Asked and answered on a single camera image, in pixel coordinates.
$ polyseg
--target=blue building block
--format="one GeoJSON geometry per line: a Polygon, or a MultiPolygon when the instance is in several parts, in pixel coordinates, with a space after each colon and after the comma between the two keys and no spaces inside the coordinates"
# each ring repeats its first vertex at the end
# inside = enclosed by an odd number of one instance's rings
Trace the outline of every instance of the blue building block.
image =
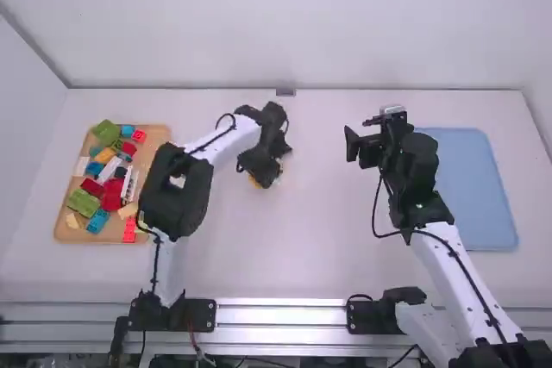
{"type": "Polygon", "coordinates": [[[103,150],[104,148],[101,147],[101,146],[96,146],[96,147],[90,147],[90,150],[88,152],[88,154],[90,154],[90,156],[92,158],[96,157],[98,154],[101,153],[101,151],[103,150]]]}
{"type": "Polygon", "coordinates": [[[97,177],[97,175],[102,172],[105,165],[98,163],[97,161],[92,161],[88,166],[86,166],[85,174],[88,174],[90,176],[93,176],[94,178],[97,177]]]}
{"type": "Polygon", "coordinates": [[[109,219],[110,214],[107,211],[105,211],[104,209],[98,209],[90,219],[88,226],[86,226],[86,230],[88,230],[90,233],[98,234],[102,231],[105,223],[107,223],[109,219]]]}
{"type": "Polygon", "coordinates": [[[128,154],[126,153],[123,153],[122,151],[120,151],[119,153],[117,153],[117,157],[119,157],[120,159],[122,159],[123,161],[126,161],[127,163],[132,163],[132,157],[130,157],[128,154]]]}
{"type": "Polygon", "coordinates": [[[121,136],[123,138],[130,138],[135,131],[134,125],[122,125],[121,136]]]}

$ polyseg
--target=black cable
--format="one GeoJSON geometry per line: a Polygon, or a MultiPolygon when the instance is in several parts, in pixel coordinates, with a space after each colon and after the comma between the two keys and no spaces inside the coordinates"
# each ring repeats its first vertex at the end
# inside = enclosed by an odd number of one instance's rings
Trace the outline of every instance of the black cable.
{"type": "Polygon", "coordinates": [[[198,151],[203,151],[205,148],[207,148],[208,146],[210,146],[213,142],[215,142],[216,140],[222,138],[224,135],[226,135],[227,133],[229,133],[230,131],[232,131],[233,129],[235,129],[235,116],[234,114],[230,114],[229,112],[227,112],[226,114],[222,114],[218,120],[216,120],[216,124],[215,124],[215,129],[218,128],[218,124],[220,123],[220,121],[225,117],[225,116],[229,116],[231,119],[232,119],[232,124],[227,128],[225,129],[224,131],[222,131],[220,134],[214,136],[213,138],[211,138],[210,140],[208,140],[206,143],[202,144],[201,146],[197,147],[197,148],[194,148],[193,150],[191,150],[188,155],[192,155],[192,154],[195,154],[197,153],[198,151]]]}
{"type": "Polygon", "coordinates": [[[416,348],[418,348],[418,345],[413,345],[410,348],[408,348],[408,350],[405,353],[403,353],[403,355],[399,359],[397,359],[395,362],[393,362],[387,368],[393,368],[393,367],[397,366],[398,364],[400,364],[401,362],[403,362],[406,359],[406,357],[408,357],[408,355],[412,351],[414,351],[416,348]]]}
{"type": "Polygon", "coordinates": [[[234,368],[240,368],[248,357],[243,357],[234,368]]]}
{"type": "Polygon", "coordinates": [[[347,303],[351,302],[352,299],[356,299],[357,297],[361,297],[363,299],[367,299],[370,302],[373,302],[373,299],[369,295],[365,295],[364,293],[355,293],[354,295],[351,295],[347,299],[347,303]]]}
{"type": "Polygon", "coordinates": [[[396,232],[390,232],[390,233],[387,233],[387,234],[377,234],[376,233],[376,226],[375,226],[376,206],[378,205],[378,197],[380,195],[380,188],[381,188],[381,182],[382,181],[383,181],[383,177],[381,175],[379,175],[378,187],[376,188],[376,196],[373,198],[373,207],[372,207],[372,233],[378,239],[384,239],[385,237],[390,237],[390,236],[394,236],[396,234],[401,234],[400,230],[397,230],[396,232]]]}
{"type": "Polygon", "coordinates": [[[257,358],[257,357],[245,357],[245,359],[249,361],[257,361],[257,362],[263,362],[269,365],[280,366],[281,368],[296,368],[295,366],[281,364],[280,362],[274,362],[274,361],[271,361],[270,359],[263,359],[263,358],[257,358]]]}
{"type": "MultiPolygon", "coordinates": [[[[386,237],[391,237],[391,236],[394,236],[394,235],[397,235],[397,234],[401,234],[400,230],[396,231],[396,232],[390,232],[390,233],[387,233],[387,234],[377,234],[376,233],[376,229],[375,229],[375,226],[374,226],[374,217],[375,217],[376,205],[378,203],[378,195],[380,193],[380,187],[381,187],[381,182],[382,181],[383,181],[383,177],[381,175],[379,175],[378,187],[376,189],[376,195],[375,195],[375,198],[373,200],[373,208],[372,208],[372,233],[378,239],[384,239],[386,237]]],[[[500,328],[499,321],[492,314],[491,308],[489,308],[489,305],[486,303],[486,300],[483,297],[483,295],[481,294],[480,289],[477,287],[477,284],[474,282],[474,279],[472,278],[472,275],[470,275],[469,271],[467,270],[466,266],[464,265],[464,263],[460,259],[460,256],[458,255],[456,250],[446,240],[442,239],[441,237],[439,237],[435,234],[425,232],[423,230],[411,230],[411,232],[414,233],[414,234],[422,234],[424,236],[428,236],[428,237],[430,237],[434,240],[437,240],[448,249],[448,255],[451,258],[454,258],[456,263],[458,264],[458,266],[461,268],[462,272],[464,273],[464,276],[466,277],[466,279],[469,282],[470,286],[474,290],[475,295],[479,299],[479,301],[481,303],[481,306],[483,307],[484,312],[489,317],[489,323],[491,323],[491,326],[494,327],[494,329],[497,331],[497,335],[499,336],[500,341],[502,342],[502,344],[505,345],[505,352],[506,352],[506,355],[507,355],[508,359],[510,360],[511,367],[512,368],[518,368],[518,365],[516,364],[516,360],[514,359],[513,355],[511,354],[510,348],[508,346],[506,346],[508,344],[508,342],[506,340],[506,337],[505,337],[504,333],[502,332],[502,329],[500,328]]]]}
{"type": "MultiPolygon", "coordinates": [[[[139,212],[141,211],[140,204],[138,205],[138,211],[139,212]]],[[[136,227],[139,228],[142,232],[147,234],[152,234],[155,238],[154,239],[154,243],[155,243],[154,274],[150,279],[150,282],[152,283],[152,293],[155,293],[155,287],[157,286],[157,268],[159,263],[159,252],[161,247],[161,236],[159,236],[155,232],[152,232],[148,228],[143,228],[138,222],[138,215],[135,215],[135,223],[136,223],[136,227]]]]}
{"type": "Polygon", "coordinates": [[[146,330],[141,331],[141,351],[140,359],[138,359],[138,365],[140,365],[141,357],[144,356],[144,350],[146,349],[146,330]]]}

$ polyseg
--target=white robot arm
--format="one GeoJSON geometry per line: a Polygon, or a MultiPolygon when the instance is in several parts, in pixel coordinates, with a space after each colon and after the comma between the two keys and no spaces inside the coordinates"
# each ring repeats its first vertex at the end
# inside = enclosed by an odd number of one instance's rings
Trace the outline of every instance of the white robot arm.
{"type": "Polygon", "coordinates": [[[185,246],[205,217],[215,172],[237,161],[237,171],[270,187],[281,173],[279,158],[292,150],[284,125],[289,121],[277,103],[262,110],[244,105],[221,116],[215,131],[199,140],[159,148],[140,194],[137,224],[155,237],[152,292],[162,306],[171,307],[184,294],[185,246]]]}
{"type": "Polygon", "coordinates": [[[382,108],[363,125],[380,125],[380,133],[360,137],[345,127],[347,161],[358,157],[362,169],[378,167],[373,210],[383,183],[392,224],[398,229],[377,234],[372,221],[373,234],[381,239],[404,238],[431,275],[446,312],[435,312],[419,288],[392,289],[379,301],[348,301],[349,332],[396,334],[400,330],[436,368],[552,366],[546,343],[524,337],[467,255],[454,217],[434,190],[437,142],[415,133],[400,105],[382,108]]]}

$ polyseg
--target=yellow object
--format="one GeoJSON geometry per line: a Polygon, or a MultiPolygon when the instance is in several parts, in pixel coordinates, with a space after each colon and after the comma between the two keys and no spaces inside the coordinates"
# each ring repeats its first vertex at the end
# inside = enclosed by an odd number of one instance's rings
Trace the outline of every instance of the yellow object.
{"type": "Polygon", "coordinates": [[[110,162],[110,160],[115,157],[116,153],[115,150],[112,148],[104,148],[102,151],[100,151],[96,157],[94,157],[94,161],[97,161],[101,164],[107,164],[110,162]]]}
{"type": "Polygon", "coordinates": [[[75,217],[74,213],[69,213],[68,215],[66,215],[66,223],[67,223],[67,226],[69,226],[74,230],[80,229],[80,225],[78,224],[77,217],[75,217]]]}
{"type": "Polygon", "coordinates": [[[129,203],[126,206],[121,207],[119,210],[117,210],[117,214],[119,214],[119,217],[121,217],[123,220],[127,217],[135,215],[137,212],[138,204],[136,203],[129,203]]]}
{"type": "Polygon", "coordinates": [[[262,186],[257,182],[257,180],[255,180],[255,179],[253,178],[252,175],[249,175],[249,181],[250,181],[251,183],[253,183],[253,185],[254,185],[256,188],[262,189],[262,186]]]}

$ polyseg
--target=yellow building block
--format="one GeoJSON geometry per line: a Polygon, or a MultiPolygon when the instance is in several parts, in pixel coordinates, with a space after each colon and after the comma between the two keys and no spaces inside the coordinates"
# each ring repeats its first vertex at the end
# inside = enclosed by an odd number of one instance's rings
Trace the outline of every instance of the yellow building block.
{"type": "Polygon", "coordinates": [[[69,228],[72,228],[74,230],[80,229],[80,224],[78,223],[77,217],[75,217],[74,213],[69,213],[66,215],[66,223],[69,228]]]}
{"type": "Polygon", "coordinates": [[[110,160],[116,156],[116,152],[113,148],[104,148],[102,151],[100,151],[96,157],[94,157],[94,161],[97,161],[101,164],[107,164],[110,162],[110,160]]]}
{"type": "Polygon", "coordinates": [[[121,217],[123,220],[127,217],[135,215],[137,212],[138,204],[136,203],[129,203],[126,206],[121,207],[119,210],[117,210],[117,214],[119,214],[119,217],[121,217]]]}

